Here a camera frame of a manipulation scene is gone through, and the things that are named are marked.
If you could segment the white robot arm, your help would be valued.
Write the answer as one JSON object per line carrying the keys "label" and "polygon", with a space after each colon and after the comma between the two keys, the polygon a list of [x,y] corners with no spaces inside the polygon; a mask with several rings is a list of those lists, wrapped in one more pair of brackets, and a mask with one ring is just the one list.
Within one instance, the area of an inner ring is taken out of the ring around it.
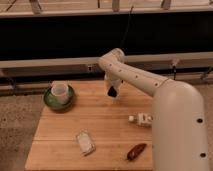
{"label": "white robot arm", "polygon": [[125,81],[153,98],[152,149],[154,171],[210,171],[205,106],[192,85],[124,63],[115,48],[98,59],[108,89]]}

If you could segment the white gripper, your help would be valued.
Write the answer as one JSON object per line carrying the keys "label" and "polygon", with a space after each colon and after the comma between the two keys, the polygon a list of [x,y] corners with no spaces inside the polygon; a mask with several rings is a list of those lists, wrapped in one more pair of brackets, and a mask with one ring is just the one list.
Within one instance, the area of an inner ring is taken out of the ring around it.
{"label": "white gripper", "polygon": [[119,96],[120,94],[120,85],[122,83],[122,80],[117,78],[117,77],[114,77],[113,75],[110,75],[110,74],[106,74],[104,76],[104,80],[106,82],[106,85],[105,85],[105,92],[106,94],[108,95],[108,91],[109,91],[109,88],[110,87],[114,87],[117,91],[117,96]]}

